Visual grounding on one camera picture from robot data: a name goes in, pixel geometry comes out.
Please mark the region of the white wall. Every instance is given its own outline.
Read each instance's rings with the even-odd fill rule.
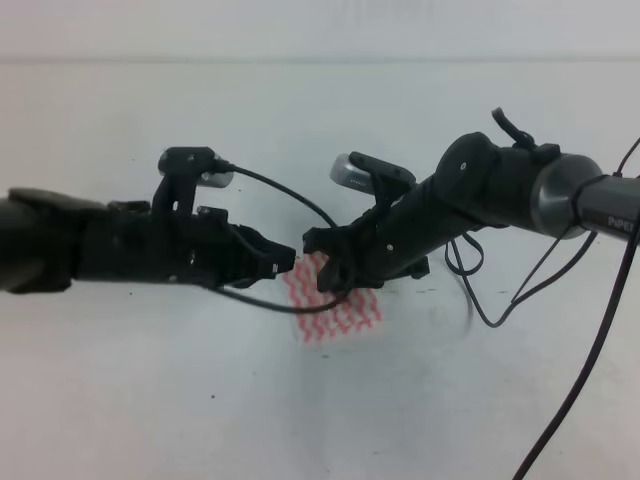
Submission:
[[[634,0],[2,0],[0,60],[638,56]]]
[[[638,84],[635,64],[3,66],[0,189],[149,199],[162,149],[204,144],[342,224],[372,199],[329,180],[336,154],[358,149],[425,178],[459,135],[509,143],[497,105],[538,141],[612,171],[639,133]],[[639,171],[634,157],[628,173]],[[298,249],[321,225],[240,177],[202,203]],[[550,239],[477,238],[487,261],[473,282],[494,317]],[[0,295],[0,478],[509,479],[575,380],[621,254],[599,239],[491,330],[435,252],[431,275],[379,292],[379,329],[322,348],[297,343],[289,317],[198,289]],[[638,478],[639,288],[634,269],[593,378],[531,480]],[[287,301],[277,281],[249,293]]]

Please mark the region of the red and white cloth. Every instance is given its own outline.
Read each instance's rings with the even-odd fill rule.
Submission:
[[[296,261],[293,270],[284,274],[289,300],[294,306],[312,307],[333,300],[333,295],[316,289],[316,277],[326,261],[321,253],[305,255]],[[381,321],[376,294],[366,288],[353,290],[347,300],[332,310],[298,315],[296,327],[302,342],[310,343],[364,332]]]

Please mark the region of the wire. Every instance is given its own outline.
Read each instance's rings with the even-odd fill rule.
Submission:
[[[487,315],[484,313],[484,310],[482,309],[482,306],[480,305],[480,302],[478,301],[478,297],[476,297],[476,294],[473,291],[473,288],[471,287],[471,284],[469,283],[468,275],[460,275],[460,277],[462,278],[462,281],[464,283],[464,286],[467,289],[467,292],[469,293],[469,297],[471,298],[471,301],[473,302],[473,306],[476,308],[476,311],[478,312],[478,315],[480,316],[480,318],[482,319],[484,324],[487,325],[490,328],[498,328],[504,322],[507,321],[507,318],[509,318],[509,315],[511,315],[511,312],[513,312],[518,305],[523,303],[525,300],[528,300],[529,298],[531,298],[533,295],[535,295],[536,293],[540,292],[541,290],[547,288],[549,285],[552,285],[553,283],[555,283],[558,280],[560,280],[567,272],[569,272],[569,270],[571,270],[573,267],[575,267],[578,264],[578,262],[582,259],[582,257],[584,257],[584,255],[589,250],[589,247],[591,247],[591,244],[596,239],[596,236],[597,236],[596,233],[589,234],[589,237],[587,237],[587,240],[584,242],[582,247],[580,247],[580,250],[578,250],[578,252],[573,256],[573,258],[571,260],[569,260],[567,262],[567,264],[564,267],[562,267],[555,274],[551,275],[549,278],[547,278],[543,282],[540,282],[538,285],[536,285],[535,287],[532,287],[530,290],[527,290],[525,293],[523,293],[518,298],[513,300],[509,304],[509,306],[505,309],[505,311],[502,313],[500,318],[495,322],[492,322],[491,320],[489,320]],[[453,247],[453,253],[454,253],[455,257],[456,257],[456,261],[458,263],[458,267],[461,268],[461,269],[464,269],[464,266],[462,265],[462,258],[460,258],[460,251],[458,250],[458,246],[456,245],[455,240],[453,240],[451,242],[451,246]],[[541,264],[542,264],[541,262],[538,262],[538,264],[534,267],[534,271],[537,268],[539,268],[539,266]],[[522,286],[520,287],[519,291],[523,289],[523,287],[529,281],[531,276],[532,276],[532,274],[529,274],[527,279],[523,282]]]
[[[635,149],[638,148],[638,145],[640,145],[640,138],[636,140],[636,143],[633,144],[633,146],[629,149],[627,154],[624,156],[624,158],[620,162],[620,165],[618,166],[618,170],[616,170],[615,175],[622,175],[622,169],[624,168],[625,164],[627,163],[627,160],[629,160],[629,157],[633,154]]]
[[[303,205],[305,205],[306,207],[310,208],[315,213],[317,213],[320,217],[322,217],[322,219],[325,222],[329,224],[330,227],[336,228],[338,226],[338,224],[324,210],[318,207],[311,200],[303,197],[299,193],[294,192],[290,188],[285,187],[284,185],[274,180],[271,180],[270,178],[260,175],[259,173],[255,173],[251,170],[247,170],[245,168],[241,168],[236,165],[229,165],[229,168],[231,171],[234,171],[241,175],[245,175],[247,177],[251,177],[255,180],[258,180],[259,182],[265,183],[270,187],[275,188],[276,190],[286,193],[290,197],[293,197],[294,199],[296,199],[297,201],[299,201],[300,203],[302,203]],[[251,253],[253,253],[254,255],[257,255],[258,257],[264,256],[262,252],[260,252],[255,247],[250,245],[235,227],[231,227],[230,232],[245,248],[249,249]],[[355,282],[355,276],[356,276],[355,262],[353,261],[353,257],[351,256],[351,251],[349,250],[346,243],[342,243],[340,245],[340,248],[343,250],[343,257],[344,257],[344,260],[346,260],[347,262],[347,268],[348,268],[348,277],[345,282],[345,291],[337,294],[331,302],[326,303],[324,305],[316,305],[313,307],[290,307],[288,305],[280,305],[278,303],[272,303],[272,302],[267,302],[266,300],[260,300],[254,297],[243,295],[241,293],[238,293],[232,290],[226,290],[222,287],[212,288],[210,290],[219,295],[232,298],[239,302],[246,303],[248,305],[253,305],[254,307],[260,307],[266,310],[271,310],[271,311],[280,312],[280,313],[292,313],[292,314],[301,315],[301,314],[307,314],[307,313],[308,314],[320,313],[327,310],[331,310],[332,308],[335,308],[336,306],[340,305],[342,302],[344,302],[347,299],[350,291],[352,290],[352,286]]]
[[[475,238],[473,238],[468,233],[463,233],[462,238],[464,238],[467,241],[467,243],[471,245],[473,248],[475,248],[476,251],[480,254],[480,260],[478,261],[476,266],[469,270],[464,270],[463,268],[456,267],[451,261],[451,259],[449,258],[449,243],[447,243],[444,247],[444,260],[447,263],[447,267],[449,267],[449,270],[451,270],[456,275],[459,275],[459,276],[467,275],[470,277],[471,275],[478,273],[482,268],[482,265],[484,265],[484,249],[482,248],[482,245],[480,245],[480,242],[478,242]]]
[[[565,398],[564,402],[560,406],[560,409],[555,414],[547,428],[545,428],[544,432],[535,443],[531,451],[529,451],[528,455],[518,468],[518,471],[513,477],[513,480],[522,480],[533,462],[536,461],[544,447],[549,443],[549,440],[553,436],[553,434],[558,430],[558,427],[565,419],[569,410],[575,403],[580,391],[587,383],[589,375],[593,370],[593,367],[598,360],[598,356],[602,351],[602,347],[607,338],[607,334],[609,333],[609,329],[611,328],[611,324],[613,323],[613,318],[616,314],[616,310],[618,309],[618,304],[620,303],[620,298],[622,297],[622,291],[624,290],[625,283],[627,282],[627,277],[629,276],[629,271],[631,270],[631,264],[633,263],[633,257],[636,253],[636,247],[638,246],[638,242],[640,241],[640,214],[635,220],[633,225],[633,230],[629,241],[627,242],[627,248],[624,251],[624,256],[622,257],[622,261],[620,262],[620,268],[618,270],[618,275],[616,276],[615,284],[613,285],[613,290],[611,291],[611,296],[609,297],[609,303],[607,304],[607,309],[605,310],[604,316],[602,318],[602,323],[600,324],[600,328],[598,329],[598,334],[596,335],[596,339],[593,342],[591,350],[589,351],[589,355],[587,356],[587,360],[585,361],[582,370],[580,371],[580,375],[576,379],[573,387],[569,391],[569,394]]]
[[[540,267],[542,266],[542,264],[547,260],[547,258],[549,258],[549,255],[551,255],[551,253],[556,249],[556,247],[558,246],[558,244],[560,243],[560,241],[567,236],[567,234],[571,231],[571,229],[574,227],[574,225],[569,224],[567,225],[567,228],[564,229],[564,231],[562,232],[562,234],[556,238],[555,242],[553,242],[553,244],[547,249],[546,252],[544,252],[544,255],[542,256],[542,258],[540,258],[540,260],[538,260],[538,263],[536,263],[536,266],[533,267],[533,269],[531,270],[531,272],[529,272],[529,275],[527,275],[527,278],[524,279],[524,282],[522,282],[522,285],[520,285],[520,288],[518,288],[518,291],[516,292],[516,294],[513,296],[513,298],[511,299],[511,303],[513,303],[516,298],[518,297],[518,295],[520,295],[520,292],[522,292],[522,290],[524,290],[524,287],[527,285],[527,283],[529,283],[529,280],[531,280],[531,278],[533,278],[533,276],[536,274],[536,272],[540,269]]]

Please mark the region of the robotic arm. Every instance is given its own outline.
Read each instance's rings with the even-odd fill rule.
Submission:
[[[290,270],[294,249],[229,224],[226,210],[192,214],[197,185],[231,182],[225,164],[209,148],[168,149],[153,203],[11,190],[0,200],[0,289],[61,292],[73,279],[246,288]]]
[[[345,288],[341,242],[353,256],[355,286],[378,288],[389,279],[426,275],[428,253],[484,227],[515,226],[554,238],[584,230],[629,238],[640,211],[640,180],[603,175],[588,157],[537,146],[501,109],[493,116],[513,147],[498,147],[482,133],[465,135],[418,185],[410,172],[387,162],[357,152],[338,157],[331,178],[375,195],[376,205],[349,226],[304,235],[306,253],[330,258],[318,276],[320,291]]]

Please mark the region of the white table surface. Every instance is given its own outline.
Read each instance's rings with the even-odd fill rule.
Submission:
[[[638,84],[636,63],[3,65],[0,187],[150,199],[164,148],[209,145],[347,223],[371,199],[329,180],[338,153],[426,178],[464,133],[508,144],[490,116],[502,106],[538,141],[611,171],[640,134]],[[244,178],[197,200],[298,250],[321,225]],[[487,259],[474,284],[496,316],[550,240],[477,238]],[[622,250],[600,238],[498,330],[470,316],[437,251],[431,275],[378,292],[379,328],[323,346],[296,341],[287,316],[195,288],[2,295],[0,478],[509,479],[582,366]],[[530,478],[638,477],[639,287],[635,271],[591,380]],[[251,293],[287,301],[281,282]]]

